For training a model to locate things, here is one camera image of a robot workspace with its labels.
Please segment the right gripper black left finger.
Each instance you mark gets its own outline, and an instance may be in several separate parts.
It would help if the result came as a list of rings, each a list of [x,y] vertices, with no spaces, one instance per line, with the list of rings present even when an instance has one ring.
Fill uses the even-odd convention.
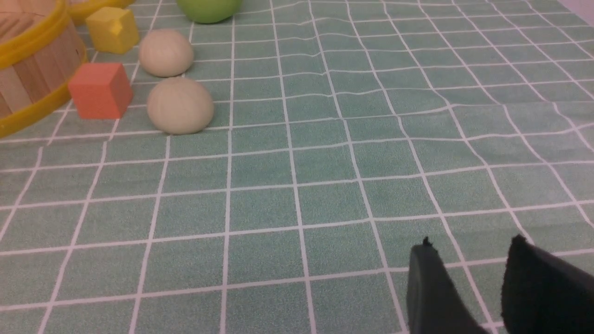
[[[407,314],[412,334],[487,333],[465,307],[429,237],[410,250]]]

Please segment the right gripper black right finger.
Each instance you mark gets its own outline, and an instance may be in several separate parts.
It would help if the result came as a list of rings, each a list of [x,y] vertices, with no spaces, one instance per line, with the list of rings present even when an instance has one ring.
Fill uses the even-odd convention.
[[[517,235],[508,251],[501,309],[510,334],[591,334],[594,278]]]

